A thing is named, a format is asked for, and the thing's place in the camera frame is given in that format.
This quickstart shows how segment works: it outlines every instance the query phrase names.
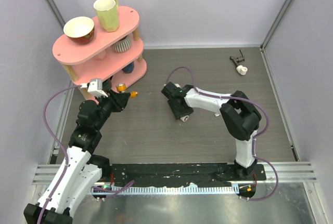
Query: shelf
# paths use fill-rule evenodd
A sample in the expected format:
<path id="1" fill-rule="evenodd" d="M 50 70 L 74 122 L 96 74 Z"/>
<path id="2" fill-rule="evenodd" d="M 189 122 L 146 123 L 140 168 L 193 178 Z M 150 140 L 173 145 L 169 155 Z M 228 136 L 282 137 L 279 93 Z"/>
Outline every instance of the shelf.
<path id="1" fill-rule="evenodd" d="M 104 60 L 90 59 L 82 64 L 73 65 L 73 69 L 79 76 L 75 81 L 76 85 L 88 83 L 93 78 L 100 78 L 103 81 L 121 71 L 126 65 L 137 59 L 144 50 L 144 43 L 141 39 L 134 41 L 131 36 L 131 48 L 125 52 L 115 52 L 112 47 L 106 49 L 107 56 Z"/>
<path id="2" fill-rule="evenodd" d="M 95 23 L 94 39 L 86 45 L 78 45 L 63 34 L 53 45 L 54 57 L 63 64 L 81 64 L 133 32 L 139 25 L 137 11 L 130 7 L 121 6 L 118 8 L 118 12 L 120 26 L 115 32 L 106 32 L 100 25 L 97 16 L 95 16 L 93 17 Z"/>
<path id="3" fill-rule="evenodd" d="M 147 63 L 145 60 L 134 61 L 134 70 L 131 73 L 124 73 L 123 71 L 119 71 L 116 73 L 112 80 L 112 90 L 117 91 L 116 86 L 119 83 L 123 83 L 128 88 L 129 86 L 133 85 L 136 81 L 138 81 L 140 78 L 142 78 L 147 71 Z"/>

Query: white wall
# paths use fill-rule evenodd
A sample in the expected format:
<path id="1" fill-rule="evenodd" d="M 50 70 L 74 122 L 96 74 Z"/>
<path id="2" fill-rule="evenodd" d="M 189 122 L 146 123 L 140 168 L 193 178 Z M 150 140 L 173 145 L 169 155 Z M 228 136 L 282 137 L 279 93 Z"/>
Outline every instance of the white wall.
<path id="1" fill-rule="evenodd" d="M 50 155 L 44 103 L 69 79 L 52 55 L 61 28 L 44 0 L 0 0 L 0 19 L 0 222 L 19 224 L 37 164 Z M 61 101 L 50 105 L 53 129 Z"/>
<path id="2" fill-rule="evenodd" d="M 333 205 L 332 43 L 333 0 L 295 0 L 267 48 L 297 152 L 311 161 L 329 211 Z"/>
<path id="3" fill-rule="evenodd" d="M 66 21 L 95 0 L 54 0 Z M 119 0 L 140 14 L 146 46 L 262 44 L 284 0 Z"/>

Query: bowl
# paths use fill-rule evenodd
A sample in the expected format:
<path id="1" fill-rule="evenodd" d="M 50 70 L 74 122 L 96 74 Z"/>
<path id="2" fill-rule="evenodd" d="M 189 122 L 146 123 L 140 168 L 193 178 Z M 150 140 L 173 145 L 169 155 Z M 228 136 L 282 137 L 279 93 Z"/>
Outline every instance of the bowl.
<path id="1" fill-rule="evenodd" d="M 94 37 L 95 24 L 89 17 L 76 17 L 63 27 L 64 34 L 79 45 L 88 44 Z"/>

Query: wooden floor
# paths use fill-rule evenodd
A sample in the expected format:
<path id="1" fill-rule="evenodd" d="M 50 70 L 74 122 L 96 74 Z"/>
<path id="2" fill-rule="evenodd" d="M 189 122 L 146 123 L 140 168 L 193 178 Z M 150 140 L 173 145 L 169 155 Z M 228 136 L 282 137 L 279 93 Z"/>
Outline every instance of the wooden floor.
<path id="1" fill-rule="evenodd" d="M 102 140 L 95 154 L 110 158 L 111 163 L 191 163 L 232 162 L 236 147 L 222 117 L 195 109 L 186 123 L 176 121 L 167 99 L 161 93 L 168 74 L 179 66 L 192 69 L 197 86 L 217 93 L 243 91 L 268 112 L 271 125 L 257 140 L 257 155 L 273 162 L 294 161 L 284 125 L 276 104 L 259 48 L 242 48 L 248 68 L 240 76 L 230 56 L 239 56 L 237 48 L 145 50 L 147 73 L 129 90 L 138 91 L 126 109 L 113 113 L 101 130 Z M 186 70 L 171 78 L 180 85 L 191 84 Z M 83 97 L 74 92 L 62 142 L 67 144 L 75 128 Z"/>

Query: green mug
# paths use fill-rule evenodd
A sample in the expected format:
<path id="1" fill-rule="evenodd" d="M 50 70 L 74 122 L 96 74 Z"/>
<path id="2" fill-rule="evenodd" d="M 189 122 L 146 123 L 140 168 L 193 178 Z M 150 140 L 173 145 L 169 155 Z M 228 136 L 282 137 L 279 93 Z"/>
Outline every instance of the green mug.
<path id="1" fill-rule="evenodd" d="M 105 31 L 114 32 L 118 29 L 118 0 L 97 0 L 94 3 L 94 9 Z"/>

